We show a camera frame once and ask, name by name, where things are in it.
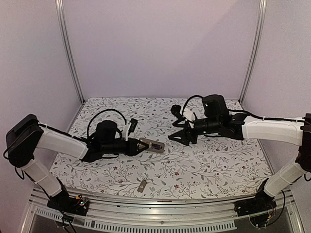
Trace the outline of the grey battery compartment cover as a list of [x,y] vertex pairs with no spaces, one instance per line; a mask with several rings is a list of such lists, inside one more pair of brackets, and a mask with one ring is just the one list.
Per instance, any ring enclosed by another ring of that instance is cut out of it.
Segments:
[[139,193],[142,193],[142,192],[144,191],[146,185],[147,185],[147,181],[146,181],[146,180],[142,180],[142,181],[140,182],[139,186],[138,186],[137,191],[138,191]]

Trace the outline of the white remote control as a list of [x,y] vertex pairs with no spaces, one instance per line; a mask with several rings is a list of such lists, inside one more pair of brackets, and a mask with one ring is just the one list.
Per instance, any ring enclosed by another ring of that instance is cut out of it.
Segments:
[[[164,143],[159,142],[159,141],[154,141],[154,140],[151,140],[151,139],[147,139],[147,138],[140,138],[140,139],[146,141],[147,143],[149,143],[149,148],[147,149],[147,151],[156,152],[156,153],[163,153],[164,152],[164,149],[165,149],[165,144]],[[161,145],[162,146],[162,150],[155,150],[155,149],[153,149],[152,144],[159,144],[159,145]]]

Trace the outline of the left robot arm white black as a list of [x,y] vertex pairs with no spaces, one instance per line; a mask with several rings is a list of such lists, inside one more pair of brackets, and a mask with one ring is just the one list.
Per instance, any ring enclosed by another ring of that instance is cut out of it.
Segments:
[[81,138],[42,124],[35,115],[29,114],[7,133],[3,156],[52,197],[56,206],[67,211],[72,207],[71,198],[63,193],[61,182],[35,158],[34,152],[37,149],[53,151],[87,163],[120,154],[136,156],[149,148],[149,144],[129,136],[136,125],[137,121],[132,119],[120,130],[116,122],[104,120],[97,124],[94,133]]

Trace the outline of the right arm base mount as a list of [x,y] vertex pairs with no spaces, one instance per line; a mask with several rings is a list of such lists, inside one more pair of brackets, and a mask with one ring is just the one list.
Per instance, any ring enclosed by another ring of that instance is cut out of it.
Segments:
[[264,186],[267,181],[268,178],[259,186],[253,198],[236,201],[234,203],[234,211],[238,216],[251,215],[276,208],[275,198],[270,197],[264,192]]

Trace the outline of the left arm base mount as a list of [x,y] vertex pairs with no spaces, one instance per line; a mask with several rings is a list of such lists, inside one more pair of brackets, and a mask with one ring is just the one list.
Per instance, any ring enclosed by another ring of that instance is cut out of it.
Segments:
[[71,197],[67,191],[63,190],[56,196],[49,197],[47,206],[61,213],[86,216],[89,208],[89,198],[83,197],[81,194]]

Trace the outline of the black battery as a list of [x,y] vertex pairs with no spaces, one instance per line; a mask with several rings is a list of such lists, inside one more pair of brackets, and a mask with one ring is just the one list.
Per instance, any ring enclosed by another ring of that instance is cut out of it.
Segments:
[[152,144],[153,149],[155,150],[162,150],[162,146],[159,144]]

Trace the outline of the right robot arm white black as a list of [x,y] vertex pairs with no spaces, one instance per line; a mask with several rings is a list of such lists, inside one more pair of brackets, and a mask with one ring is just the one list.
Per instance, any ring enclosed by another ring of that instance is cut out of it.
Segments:
[[283,166],[264,181],[252,199],[251,207],[261,212],[270,199],[311,170],[311,116],[303,118],[277,118],[256,116],[248,111],[230,110],[224,97],[214,94],[200,98],[205,118],[199,119],[186,106],[173,105],[173,123],[180,130],[168,138],[185,146],[196,144],[200,135],[224,137],[234,140],[262,139],[285,142],[299,147],[294,161]]

